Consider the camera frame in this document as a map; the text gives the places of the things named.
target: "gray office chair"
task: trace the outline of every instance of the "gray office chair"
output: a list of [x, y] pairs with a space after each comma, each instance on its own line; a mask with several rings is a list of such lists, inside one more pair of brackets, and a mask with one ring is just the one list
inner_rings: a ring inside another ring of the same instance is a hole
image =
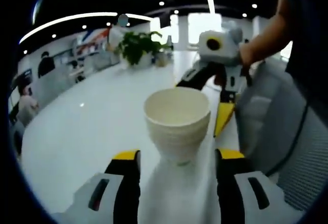
[[328, 183], [328, 107], [311, 102], [295, 149], [282, 168], [278, 186], [293, 208], [307, 210]]
[[255, 169], [266, 174], [286, 157], [305, 107], [306, 99], [295, 84], [281, 85], [265, 115], [255, 149], [248, 155]]
[[280, 86], [293, 83], [281, 65], [281, 61], [276, 59], [260, 64], [253, 76], [253, 85], [243, 91], [236, 104], [240, 149], [245, 156], [249, 156], [256, 147], [272, 98]]

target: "bright window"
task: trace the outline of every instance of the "bright window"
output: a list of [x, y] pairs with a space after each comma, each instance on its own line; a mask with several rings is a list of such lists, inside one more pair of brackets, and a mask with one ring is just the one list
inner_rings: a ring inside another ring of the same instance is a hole
[[161, 44], [165, 44], [168, 41], [168, 36], [171, 35], [172, 37], [172, 43], [178, 43], [179, 42], [179, 19], [178, 15], [171, 15], [171, 26], [160, 28], [160, 20], [159, 17], [156, 17], [150, 21], [150, 31], [157, 31], [160, 34], [162, 34], [162, 38], [158, 35], [153, 35], [152, 40], [158, 41]]
[[283, 60], [290, 58], [292, 47], [293, 47], [293, 42], [290, 41], [289, 44], [281, 50], [280, 56], [282, 57]]
[[210, 13], [191, 13], [188, 15], [189, 44], [197, 44], [199, 35], [208, 30], [221, 31], [221, 15]]

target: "dark ceiling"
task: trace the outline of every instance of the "dark ceiling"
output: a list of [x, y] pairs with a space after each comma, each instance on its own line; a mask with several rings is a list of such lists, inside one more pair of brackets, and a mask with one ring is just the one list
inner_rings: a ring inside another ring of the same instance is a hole
[[[38, 0], [20, 0], [17, 3], [17, 6], [20, 7], [19, 26], [17, 27], [20, 38], [33, 28], [69, 15], [88, 12], [117, 12], [118, 15], [122, 13], [147, 15], [152, 11], [167, 7], [176, 8], [188, 5], [208, 4], [207, 0], [43, 0], [36, 17], [35, 25], [32, 25], [32, 12], [36, 1]], [[158, 4], [160, 1], [164, 1], [165, 5], [160, 6]], [[272, 16], [277, 0], [214, 0], [214, 3], [217, 6], [222, 6], [222, 9], [216, 10], [216, 13], [221, 13], [222, 16], [242, 18], [242, 14], [247, 13], [248, 18], [252, 19], [256, 15], [263, 17]], [[252, 4], [257, 4], [258, 8], [253, 9]], [[208, 11], [208, 8], [179, 8], [179, 15], [187, 15], [190, 12]], [[84, 24], [88, 25], [88, 29], [102, 28], [106, 26], [106, 22], [114, 23], [116, 21], [116, 17], [90, 17], [60, 23], [29, 37], [20, 45], [18, 51], [25, 49], [29, 52], [34, 51], [38, 47], [52, 41], [51, 35], [53, 33], [56, 33], [58, 38], [82, 31], [81, 26]], [[144, 22], [138, 19], [130, 20], [131, 26]]]

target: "person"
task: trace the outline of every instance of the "person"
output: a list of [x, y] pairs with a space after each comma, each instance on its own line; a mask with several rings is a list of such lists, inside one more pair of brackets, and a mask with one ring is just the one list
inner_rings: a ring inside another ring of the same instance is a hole
[[129, 30], [121, 27], [119, 23], [113, 25], [108, 35], [108, 50], [114, 52], [118, 44], [123, 40], [125, 33]]
[[271, 23], [249, 43], [240, 46], [245, 69], [293, 41], [286, 72], [312, 95], [327, 101], [327, 94], [322, 90], [327, 69], [322, 9], [322, 0], [278, 0]]
[[76, 60], [72, 61], [71, 63], [72, 65], [72, 73], [71, 75], [76, 75], [76, 78], [75, 78], [75, 83], [78, 83], [78, 82], [81, 82], [82, 80], [84, 80], [84, 76], [83, 76], [83, 72], [77, 72], [79, 69], [80, 69], [80, 66], [78, 64], [78, 62]]
[[21, 111], [25, 107], [30, 108], [34, 114], [38, 112], [39, 104], [37, 101], [31, 97], [28, 93], [26, 85], [19, 85], [18, 92], [20, 94], [19, 102], [18, 102], [18, 111]]
[[45, 51], [41, 55], [41, 62], [38, 67], [38, 77], [41, 78], [42, 76], [48, 74], [50, 71], [55, 69], [55, 62], [52, 57], [49, 57], [49, 52]]

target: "white paper cup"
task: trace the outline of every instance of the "white paper cup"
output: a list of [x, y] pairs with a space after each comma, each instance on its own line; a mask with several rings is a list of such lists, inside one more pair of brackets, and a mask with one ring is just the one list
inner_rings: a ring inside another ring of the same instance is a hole
[[149, 136], [162, 157], [178, 164], [195, 157], [210, 121], [206, 95], [184, 87], [161, 90], [147, 98], [144, 111]]

